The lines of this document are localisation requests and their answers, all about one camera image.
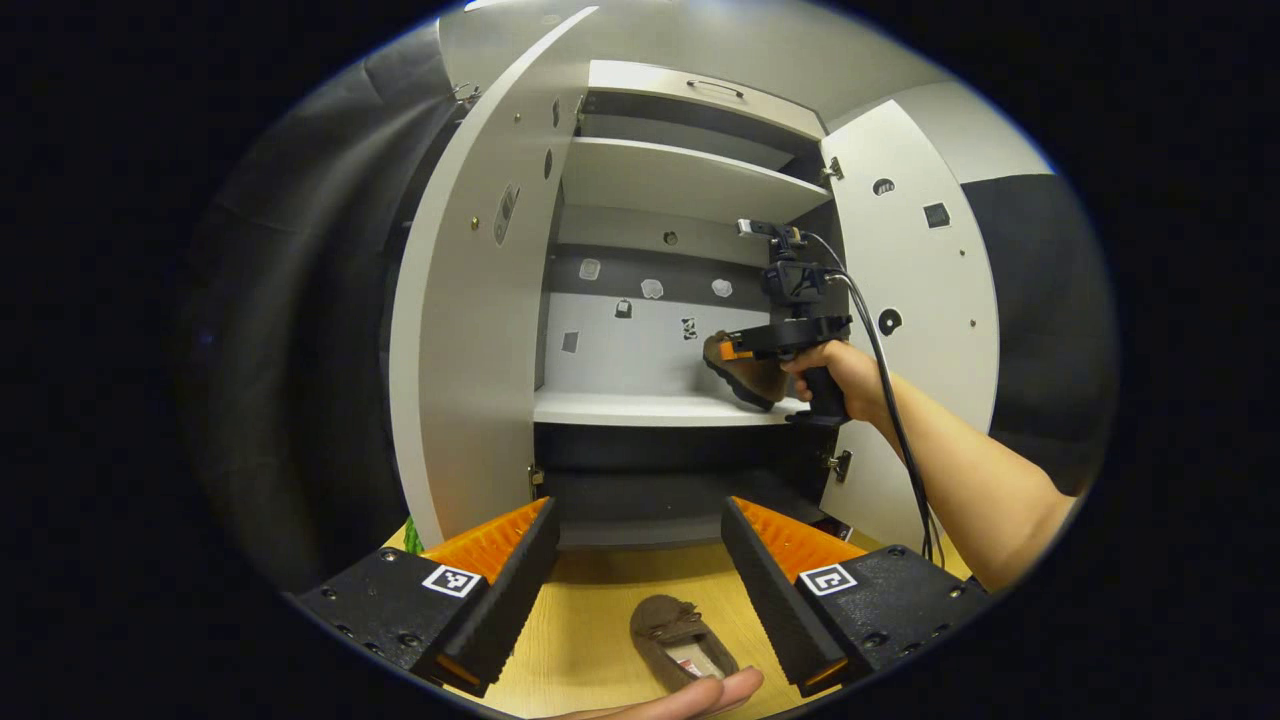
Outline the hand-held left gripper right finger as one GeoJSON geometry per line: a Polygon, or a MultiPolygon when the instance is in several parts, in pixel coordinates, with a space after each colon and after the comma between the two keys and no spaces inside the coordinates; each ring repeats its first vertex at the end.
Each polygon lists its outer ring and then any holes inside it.
{"type": "Polygon", "coordinates": [[[905,546],[865,551],[740,497],[724,500],[721,538],[803,697],[897,666],[991,603],[905,546]]]}

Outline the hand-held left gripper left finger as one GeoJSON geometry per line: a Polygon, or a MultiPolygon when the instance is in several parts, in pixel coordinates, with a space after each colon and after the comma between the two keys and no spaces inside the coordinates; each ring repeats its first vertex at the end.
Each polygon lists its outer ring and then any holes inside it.
{"type": "Polygon", "coordinates": [[[539,498],[425,553],[383,547],[291,598],[351,643],[481,698],[498,683],[561,541],[539,498]]]}

